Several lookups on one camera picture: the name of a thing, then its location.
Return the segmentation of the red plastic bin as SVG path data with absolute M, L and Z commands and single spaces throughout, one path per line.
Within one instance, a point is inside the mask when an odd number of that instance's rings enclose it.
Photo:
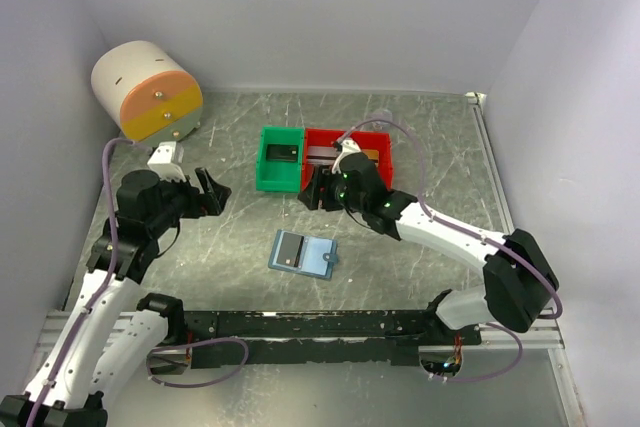
M 378 164 L 375 163 L 375 165 L 386 187 L 391 188 L 394 167 L 390 135 L 381 132 L 355 131 L 349 137 L 359 144 L 361 151 L 373 149 L 380 152 L 380 162 Z
M 317 129 L 307 128 L 305 130 L 305 139 L 303 145 L 303 157 L 302 157 L 302 170 L 301 170 L 301 183 L 300 190 L 302 191 L 307 183 L 311 180 L 312 171 L 314 166 L 331 167 L 332 165 L 312 165 L 305 161 L 305 154 L 310 146 L 324 146 L 324 147 L 336 147 L 334 143 L 345 133 L 344 130 L 335 129 Z

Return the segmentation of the blue card holder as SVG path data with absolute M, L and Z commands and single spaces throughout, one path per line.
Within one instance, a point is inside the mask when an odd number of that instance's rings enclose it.
M 275 263 L 276 252 L 279 247 L 280 234 L 282 231 L 291 232 L 283 229 L 279 229 L 276 232 L 267 263 L 270 269 L 322 280 L 330 280 L 332 278 L 333 269 L 339 262 L 337 256 L 338 244 L 336 240 L 299 234 L 304 237 L 304 245 L 302 247 L 299 267 L 290 268 L 278 266 Z

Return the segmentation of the black card stripe side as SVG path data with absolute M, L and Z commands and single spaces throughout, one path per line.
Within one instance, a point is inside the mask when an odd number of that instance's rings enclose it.
M 304 237 L 302 235 L 282 231 L 275 263 L 278 266 L 298 268 L 303 245 Z

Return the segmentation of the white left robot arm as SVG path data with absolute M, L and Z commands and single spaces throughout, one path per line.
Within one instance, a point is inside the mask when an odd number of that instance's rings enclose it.
M 230 188 L 204 168 L 185 175 L 126 174 L 108 192 L 111 212 L 94 243 L 76 304 L 44 364 L 19 395 L 1 402 L 5 426 L 104 426 L 108 405 L 158 345 L 185 340 L 181 300 L 148 294 L 124 333 L 111 336 L 125 305 L 160 255 L 159 240 L 184 219 L 220 215 Z

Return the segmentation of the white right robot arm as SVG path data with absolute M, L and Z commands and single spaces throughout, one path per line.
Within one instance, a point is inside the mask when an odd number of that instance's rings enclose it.
M 488 231 L 433 210 L 388 187 L 363 153 L 346 155 L 335 168 L 314 168 L 298 199 L 309 210 L 358 214 L 372 231 L 435 250 L 481 277 L 477 287 L 444 291 L 430 302 L 424 331 L 435 344 L 481 323 L 525 333 L 558 299 L 557 277 L 529 232 Z

